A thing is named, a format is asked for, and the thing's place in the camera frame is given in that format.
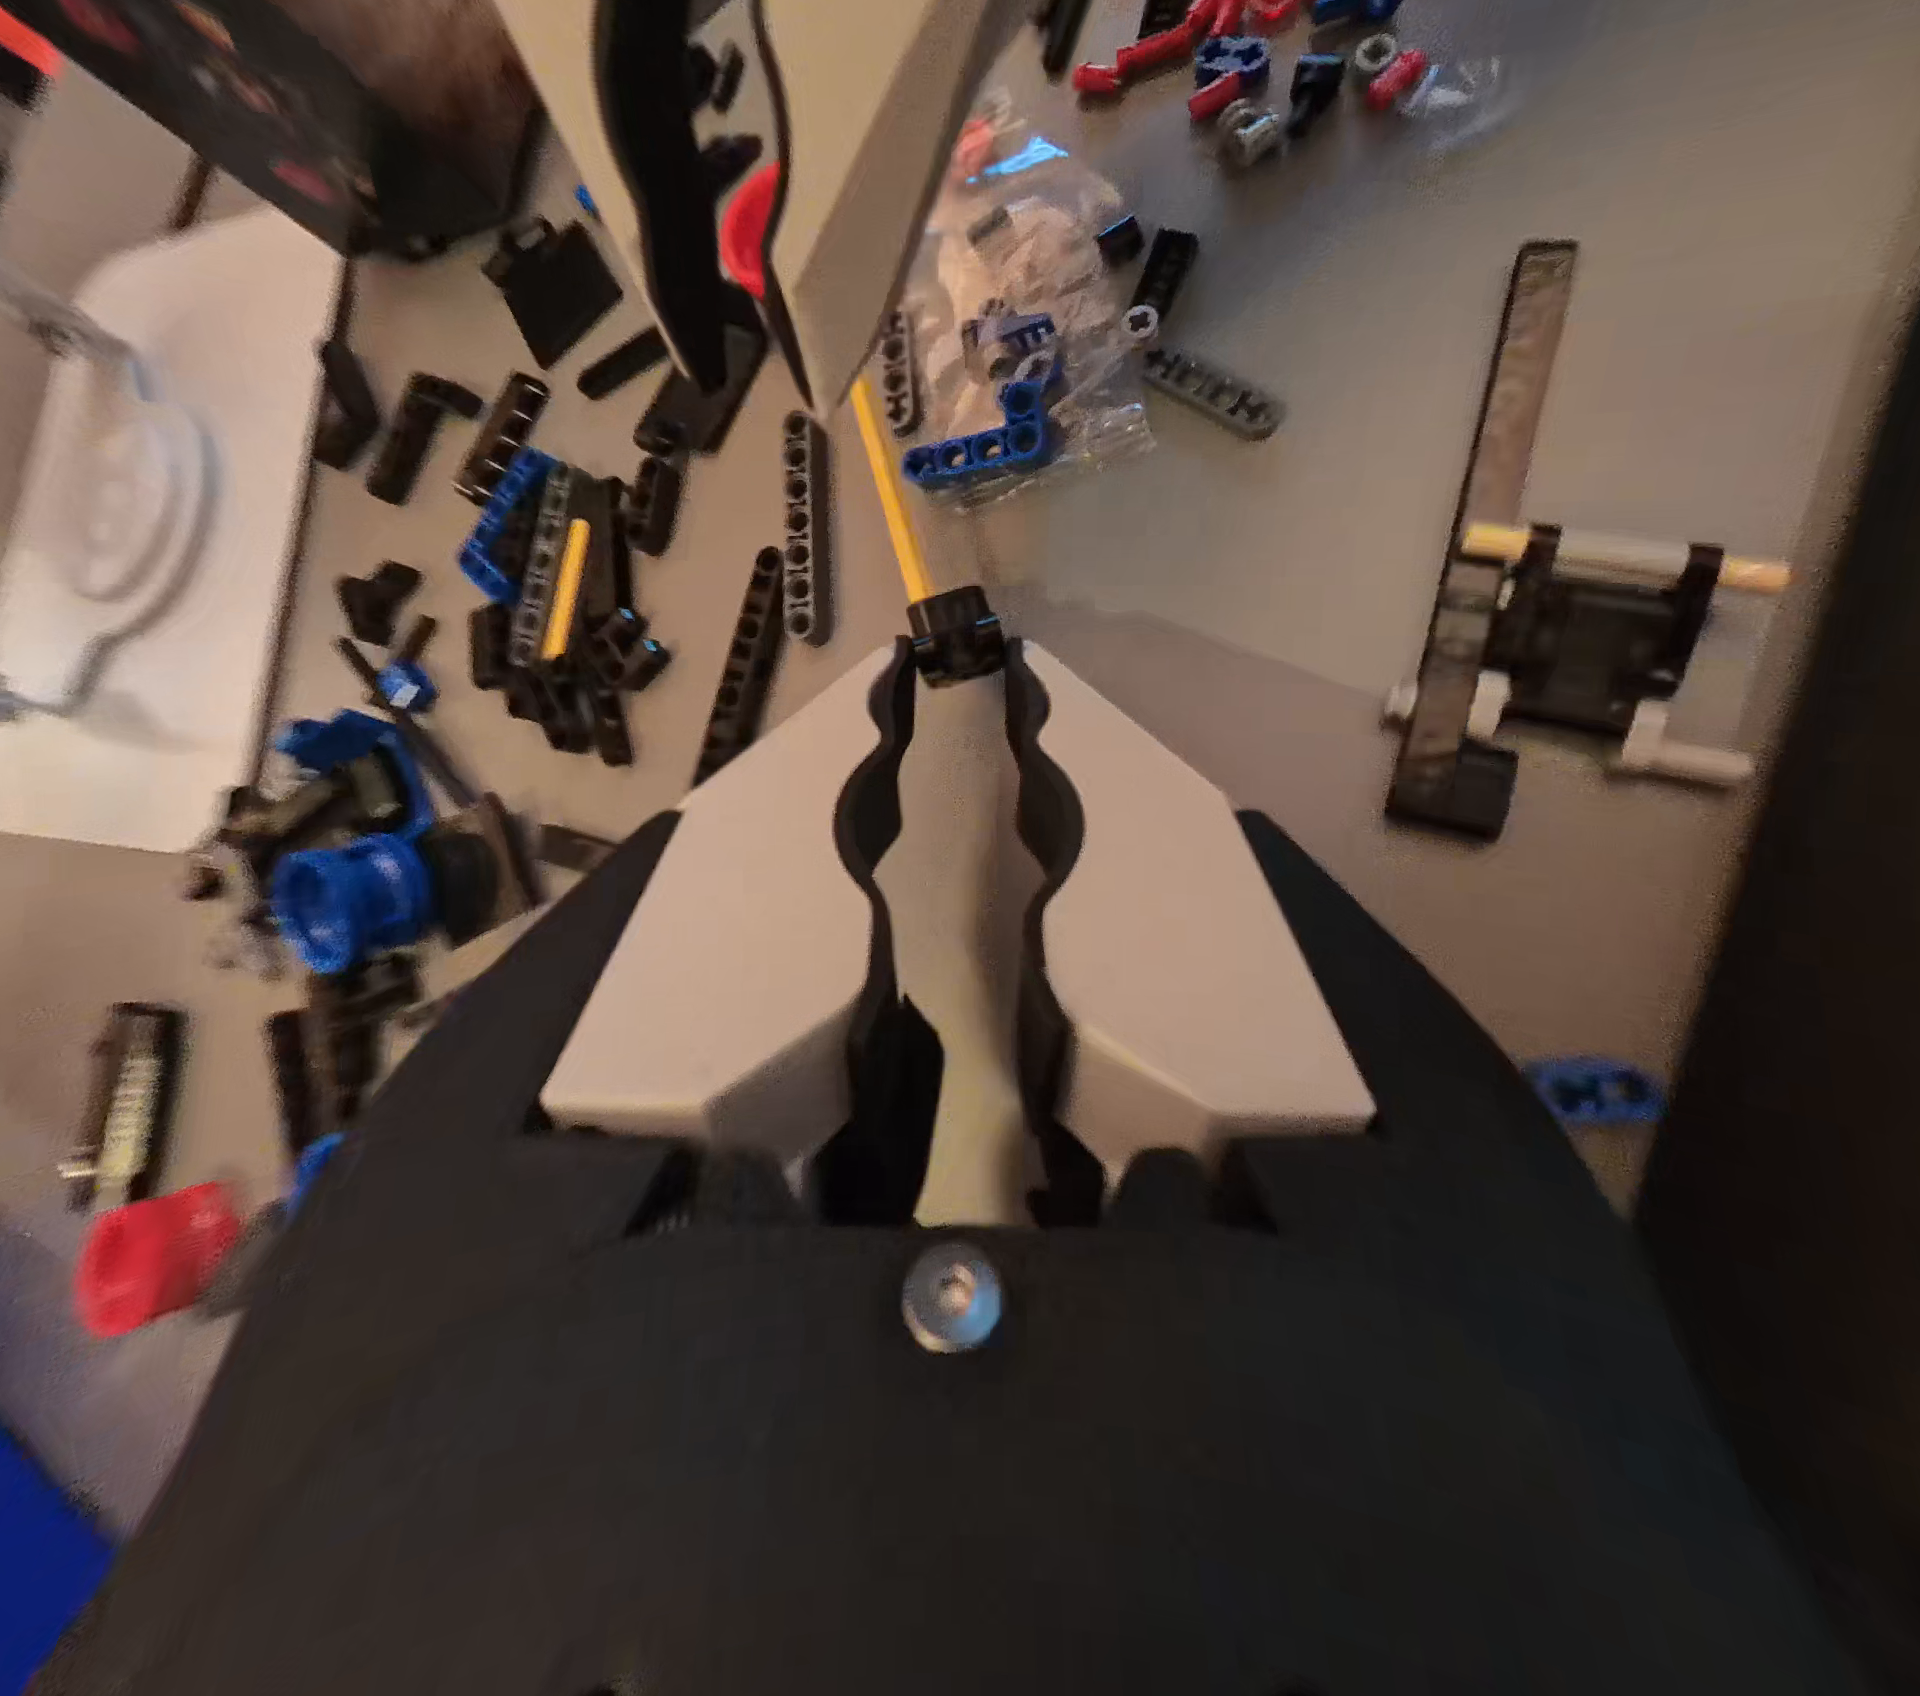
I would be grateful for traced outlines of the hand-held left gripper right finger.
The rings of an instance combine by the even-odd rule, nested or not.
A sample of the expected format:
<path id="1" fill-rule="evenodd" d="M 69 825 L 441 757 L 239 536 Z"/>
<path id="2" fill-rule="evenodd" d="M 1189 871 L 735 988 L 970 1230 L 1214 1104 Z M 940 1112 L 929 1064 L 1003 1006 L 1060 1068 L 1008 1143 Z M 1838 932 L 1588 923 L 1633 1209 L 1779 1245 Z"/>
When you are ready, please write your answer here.
<path id="1" fill-rule="evenodd" d="M 1037 643 L 1003 660 L 1019 917 L 1016 1081 L 1043 1228 L 1141 1156 L 1368 1132 L 1377 1104 L 1240 810 Z"/>

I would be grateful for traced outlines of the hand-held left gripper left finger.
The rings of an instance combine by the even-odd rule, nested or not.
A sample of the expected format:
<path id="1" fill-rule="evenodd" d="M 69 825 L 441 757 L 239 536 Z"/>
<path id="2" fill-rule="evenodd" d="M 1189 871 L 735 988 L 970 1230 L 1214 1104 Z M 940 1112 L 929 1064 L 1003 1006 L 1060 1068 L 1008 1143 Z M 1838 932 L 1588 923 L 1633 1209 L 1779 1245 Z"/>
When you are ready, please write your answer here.
<path id="1" fill-rule="evenodd" d="M 942 1041 L 900 980 L 910 644 L 858 663 L 690 791 L 540 1091 L 565 1128 L 768 1156 L 838 1224 L 906 1224 Z"/>

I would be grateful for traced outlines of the yellow axle with black connector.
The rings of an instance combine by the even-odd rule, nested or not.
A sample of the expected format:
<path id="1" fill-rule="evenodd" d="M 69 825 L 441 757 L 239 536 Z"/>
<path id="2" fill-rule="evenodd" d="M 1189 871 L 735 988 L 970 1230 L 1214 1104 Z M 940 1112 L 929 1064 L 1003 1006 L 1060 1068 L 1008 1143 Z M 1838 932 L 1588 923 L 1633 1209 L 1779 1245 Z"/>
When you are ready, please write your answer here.
<path id="1" fill-rule="evenodd" d="M 851 383 L 850 409 L 901 580 L 908 639 L 918 674 L 929 686 L 998 676 L 1005 663 L 1000 619 L 980 584 L 938 588 L 918 528 L 904 508 L 900 473 L 866 379 Z"/>

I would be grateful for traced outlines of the black beam frame assembly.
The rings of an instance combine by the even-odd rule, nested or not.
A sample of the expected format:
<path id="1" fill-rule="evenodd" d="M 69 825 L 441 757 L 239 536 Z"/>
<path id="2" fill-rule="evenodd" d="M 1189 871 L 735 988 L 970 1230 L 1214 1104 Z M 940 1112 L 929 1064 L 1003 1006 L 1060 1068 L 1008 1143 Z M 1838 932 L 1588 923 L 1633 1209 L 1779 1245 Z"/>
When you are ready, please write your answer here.
<path id="1" fill-rule="evenodd" d="M 1397 730 L 1391 827 L 1498 843 L 1522 763 L 1505 725 L 1598 744 L 1623 778 L 1726 793 L 1755 771 L 1738 749 L 1673 738 L 1670 709 L 1715 605 L 1774 602 L 1793 569 L 1523 515 L 1576 263 L 1573 240 L 1527 239 L 1505 276 L 1418 665 L 1381 709 Z"/>

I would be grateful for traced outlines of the grey desk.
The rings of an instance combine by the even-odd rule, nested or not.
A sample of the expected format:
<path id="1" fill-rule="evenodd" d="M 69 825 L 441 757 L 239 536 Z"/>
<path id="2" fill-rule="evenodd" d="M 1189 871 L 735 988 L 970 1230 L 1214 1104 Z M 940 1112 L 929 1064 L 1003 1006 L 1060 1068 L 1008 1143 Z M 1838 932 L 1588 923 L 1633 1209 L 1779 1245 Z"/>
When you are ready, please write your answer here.
<path id="1" fill-rule="evenodd" d="M 1578 245 L 1529 460 L 1527 517 L 1656 546 L 1715 541 L 1801 574 L 1785 605 L 1728 602 L 1670 730 L 1765 759 L 1811 626 L 1814 582 L 1899 346 L 1916 270 L 1916 0 L 1404 0 L 1450 76 L 1450 115 L 1373 116 L 1346 94 L 1295 153 L 1228 172 L 1192 138 L 1181 80 L 1084 115 L 1019 32 L 986 78 L 1104 172 L 1122 215 L 1195 235 L 1175 308 L 1189 345 L 1281 406 L 1237 443 L 1150 399 L 1153 445 L 923 528 L 940 579 L 1257 809 L 1422 957 L 1519 1059 L 1678 1059 L 1757 789 L 1620 778 L 1572 738 L 1519 732 L 1495 844 L 1381 818 L 1380 723 L 1428 636 L 1438 567 L 1519 245 Z M 530 828 L 620 838 L 686 786 L 726 630 L 778 539 L 768 359 L 726 449 L 690 464 L 669 554 L 637 580 L 671 648 L 629 710 L 636 767 L 555 755 L 468 686 L 468 505 L 454 426 L 405 508 L 319 469 L 285 614 L 277 717 L 359 699 L 332 646 L 334 582 L 392 559 L 438 620 L 433 723 Z M 990 686 L 921 699 L 906 831 L 880 871 L 900 971 L 946 1047 L 918 1217 L 1026 1219 L 1010 957 L 1033 871 Z M 167 1185 L 226 1183 L 241 1213 L 285 1178 L 266 1025 L 301 999 L 235 957 L 227 898 L 180 893 L 173 854 L 4 836 L 4 1428 L 109 1528 L 151 1500 L 232 1319 L 115 1343 L 73 1319 L 84 1224 L 59 1155 L 115 1002 L 188 1013 Z"/>

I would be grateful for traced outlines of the clear bag of parts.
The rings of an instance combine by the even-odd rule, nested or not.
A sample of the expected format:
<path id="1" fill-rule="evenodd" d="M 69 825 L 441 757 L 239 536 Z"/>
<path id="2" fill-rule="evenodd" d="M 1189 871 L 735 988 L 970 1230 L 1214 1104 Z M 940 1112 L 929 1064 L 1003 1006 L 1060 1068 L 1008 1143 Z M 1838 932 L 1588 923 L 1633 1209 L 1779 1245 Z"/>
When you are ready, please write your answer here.
<path id="1" fill-rule="evenodd" d="M 1140 361 L 1158 317 L 1131 307 L 1131 286 L 1107 263 L 1099 237 L 1113 229 L 1122 259 L 1140 252 L 1140 229 L 1104 175 L 1029 127 L 1003 93 L 975 104 L 867 374 L 897 473 L 910 449 L 998 426 L 1010 383 L 1040 385 L 1058 447 L 1040 470 L 953 492 L 921 492 L 900 473 L 923 506 L 981 508 L 1150 449 Z"/>

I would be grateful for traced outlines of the red wheel hub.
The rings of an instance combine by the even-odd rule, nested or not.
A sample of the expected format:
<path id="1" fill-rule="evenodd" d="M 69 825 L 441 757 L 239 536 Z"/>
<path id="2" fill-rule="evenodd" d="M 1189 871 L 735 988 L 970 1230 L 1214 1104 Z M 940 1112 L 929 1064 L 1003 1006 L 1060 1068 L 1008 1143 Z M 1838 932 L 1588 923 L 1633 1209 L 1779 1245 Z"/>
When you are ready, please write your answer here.
<path id="1" fill-rule="evenodd" d="M 78 1323 L 94 1340 L 115 1340 L 191 1306 L 239 1236 L 241 1217 L 217 1181 L 98 1215 L 73 1266 Z"/>
<path id="2" fill-rule="evenodd" d="M 727 192 L 718 219 L 721 268 L 727 280 L 756 303 L 766 301 L 769 268 L 766 248 L 782 188 L 782 167 L 761 165 Z"/>

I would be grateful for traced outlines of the pile of black and blue bricks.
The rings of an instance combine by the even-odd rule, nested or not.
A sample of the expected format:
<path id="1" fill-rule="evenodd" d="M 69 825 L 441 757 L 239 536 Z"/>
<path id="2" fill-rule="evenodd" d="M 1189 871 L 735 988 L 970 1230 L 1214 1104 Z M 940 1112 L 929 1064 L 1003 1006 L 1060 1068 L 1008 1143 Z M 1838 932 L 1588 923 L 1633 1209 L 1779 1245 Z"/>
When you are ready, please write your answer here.
<path id="1" fill-rule="evenodd" d="M 575 517 L 592 527 L 579 614 L 564 660 L 542 665 L 537 652 L 549 590 L 567 521 Z M 633 761 L 627 699 L 658 676 L 666 651 L 648 635 L 644 619 L 622 606 L 632 557 L 627 519 L 614 498 L 614 484 L 562 462 L 510 521 L 505 539 L 508 548 L 520 550 L 523 573 L 510 571 L 520 580 L 515 601 L 471 613 L 474 686 L 540 727 L 554 749 L 594 753 L 610 768 L 627 768 Z M 756 690 L 784 639 L 786 593 L 802 579 L 797 557 L 800 542 L 789 539 L 782 550 L 763 548 L 756 559 L 732 628 L 729 668 L 700 755 L 702 777 L 690 791 L 751 749 Z M 429 732 L 419 728 L 422 707 L 423 701 L 398 699 L 386 715 L 371 717 L 395 725 L 425 780 Z M 353 834 L 340 823 L 346 814 L 340 791 L 281 757 L 279 763 L 291 772 L 281 794 L 264 797 L 244 782 L 226 789 L 215 794 L 204 828 L 209 848 L 234 863 L 266 944 L 299 964 L 279 939 L 270 908 L 275 865 L 291 852 L 373 834 Z M 323 978 L 299 964 L 304 1006 L 273 1016 L 268 1027 L 287 1156 L 298 1158 L 314 1139 L 343 1130 L 364 1107 L 371 1092 L 379 1025 L 417 999 L 416 952 L 422 942 L 439 936 L 450 946 L 461 944 L 535 907 L 534 893 L 520 878 L 517 832 L 500 803 L 474 789 L 445 789 L 444 801 L 445 809 L 433 801 L 433 827 L 411 840 L 436 887 L 438 926 L 411 946 L 373 955 L 338 976 Z"/>

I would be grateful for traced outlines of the black square panel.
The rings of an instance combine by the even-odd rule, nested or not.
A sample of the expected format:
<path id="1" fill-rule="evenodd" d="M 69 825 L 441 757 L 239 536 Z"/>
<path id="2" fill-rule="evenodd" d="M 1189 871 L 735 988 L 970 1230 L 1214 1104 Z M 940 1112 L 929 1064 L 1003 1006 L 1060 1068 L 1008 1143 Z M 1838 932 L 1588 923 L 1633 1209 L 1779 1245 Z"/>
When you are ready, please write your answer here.
<path id="1" fill-rule="evenodd" d="M 531 219 L 501 227 L 481 274 L 542 373 L 560 364 L 623 299 L 582 220 L 555 227 Z"/>

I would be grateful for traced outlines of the blue angled beam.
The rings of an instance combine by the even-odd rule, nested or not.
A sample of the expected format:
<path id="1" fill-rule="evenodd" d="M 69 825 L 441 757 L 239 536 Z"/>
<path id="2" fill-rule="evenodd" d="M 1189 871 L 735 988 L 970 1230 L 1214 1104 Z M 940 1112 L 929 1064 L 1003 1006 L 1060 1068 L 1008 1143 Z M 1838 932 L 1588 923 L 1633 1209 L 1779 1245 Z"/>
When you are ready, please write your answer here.
<path id="1" fill-rule="evenodd" d="M 1043 470 L 1058 447 L 1043 388 L 1032 380 L 1002 385 L 998 415 L 1000 422 L 986 430 L 910 449 L 900 460 L 904 482 L 921 492 L 953 492 Z"/>
<path id="2" fill-rule="evenodd" d="M 520 579 L 501 563 L 500 545 L 511 519 L 542 491 L 562 462 L 542 451 L 523 447 L 491 487 L 476 525 L 456 552 L 457 574 L 471 584 L 488 605 L 510 605 L 517 599 Z"/>

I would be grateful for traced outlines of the blue curved panel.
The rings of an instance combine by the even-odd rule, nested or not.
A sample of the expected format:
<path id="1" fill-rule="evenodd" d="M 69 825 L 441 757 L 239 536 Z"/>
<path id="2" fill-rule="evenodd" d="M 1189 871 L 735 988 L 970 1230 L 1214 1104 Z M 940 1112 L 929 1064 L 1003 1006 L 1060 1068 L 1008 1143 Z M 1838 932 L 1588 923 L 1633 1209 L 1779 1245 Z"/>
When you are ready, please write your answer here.
<path id="1" fill-rule="evenodd" d="M 419 838 L 438 820 L 433 798 L 402 730 L 365 710 L 291 718 L 273 732 L 275 757 L 343 794 L 352 834 Z"/>

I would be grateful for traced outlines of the short grey beam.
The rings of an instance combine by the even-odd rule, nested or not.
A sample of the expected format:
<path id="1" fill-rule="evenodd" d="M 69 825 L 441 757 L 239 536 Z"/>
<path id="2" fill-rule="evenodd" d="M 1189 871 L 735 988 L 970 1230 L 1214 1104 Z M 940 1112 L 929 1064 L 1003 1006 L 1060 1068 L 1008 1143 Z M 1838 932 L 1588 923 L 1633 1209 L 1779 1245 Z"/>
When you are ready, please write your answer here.
<path id="1" fill-rule="evenodd" d="M 1188 351 L 1153 345 L 1140 373 L 1145 388 L 1240 440 L 1265 443 L 1281 426 L 1283 404 L 1271 392 Z"/>

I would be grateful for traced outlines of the black grooved block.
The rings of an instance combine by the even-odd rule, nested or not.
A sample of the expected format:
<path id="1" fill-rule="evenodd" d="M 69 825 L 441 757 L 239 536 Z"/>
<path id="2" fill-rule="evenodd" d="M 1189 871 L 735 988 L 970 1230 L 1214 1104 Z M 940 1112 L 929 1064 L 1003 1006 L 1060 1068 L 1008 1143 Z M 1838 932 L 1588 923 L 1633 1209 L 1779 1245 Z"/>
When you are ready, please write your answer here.
<path id="1" fill-rule="evenodd" d="M 158 1192 L 185 1056 L 188 1015 L 153 1002 L 118 1002 L 87 1053 L 87 1092 L 59 1158 L 65 1209 L 91 1215 Z"/>

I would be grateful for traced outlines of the black dotted mat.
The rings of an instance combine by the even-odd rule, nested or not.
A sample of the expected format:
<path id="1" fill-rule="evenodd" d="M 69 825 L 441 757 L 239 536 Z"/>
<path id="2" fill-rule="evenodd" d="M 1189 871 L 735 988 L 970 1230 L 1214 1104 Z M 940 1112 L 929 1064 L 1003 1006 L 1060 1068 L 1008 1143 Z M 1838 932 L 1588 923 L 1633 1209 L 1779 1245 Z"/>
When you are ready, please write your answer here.
<path id="1" fill-rule="evenodd" d="M 1874 1693 L 1917 1683 L 1917 328 L 1907 327 L 1635 1226 Z"/>

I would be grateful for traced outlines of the blue storage bin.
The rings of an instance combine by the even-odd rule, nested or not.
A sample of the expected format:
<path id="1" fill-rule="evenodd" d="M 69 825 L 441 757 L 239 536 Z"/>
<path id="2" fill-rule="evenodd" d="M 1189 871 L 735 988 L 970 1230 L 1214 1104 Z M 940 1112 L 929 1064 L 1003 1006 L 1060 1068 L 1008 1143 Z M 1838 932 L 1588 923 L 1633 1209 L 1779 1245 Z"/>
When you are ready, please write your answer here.
<path id="1" fill-rule="evenodd" d="M 1 1693 L 31 1684 L 104 1583 L 115 1540 L 87 1495 L 1 1426 Z"/>

